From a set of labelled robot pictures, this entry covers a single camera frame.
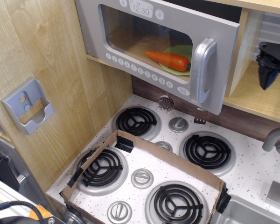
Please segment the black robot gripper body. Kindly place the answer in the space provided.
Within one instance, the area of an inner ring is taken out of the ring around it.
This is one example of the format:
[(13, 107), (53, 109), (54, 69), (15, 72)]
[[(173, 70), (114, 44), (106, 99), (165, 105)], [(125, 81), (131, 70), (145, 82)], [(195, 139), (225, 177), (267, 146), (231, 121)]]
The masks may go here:
[(272, 42), (261, 42), (259, 44), (259, 54), (257, 55), (257, 62), (264, 64), (273, 63), (277, 65), (277, 71), (280, 74), (280, 44)]

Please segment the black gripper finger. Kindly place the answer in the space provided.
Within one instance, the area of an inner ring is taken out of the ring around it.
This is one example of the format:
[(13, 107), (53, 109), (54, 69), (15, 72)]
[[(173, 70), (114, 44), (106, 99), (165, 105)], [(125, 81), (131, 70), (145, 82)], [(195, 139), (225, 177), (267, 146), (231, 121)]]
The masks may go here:
[(266, 90), (279, 75), (277, 68), (276, 64), (259, 62), (259, 83), (263, 90)]

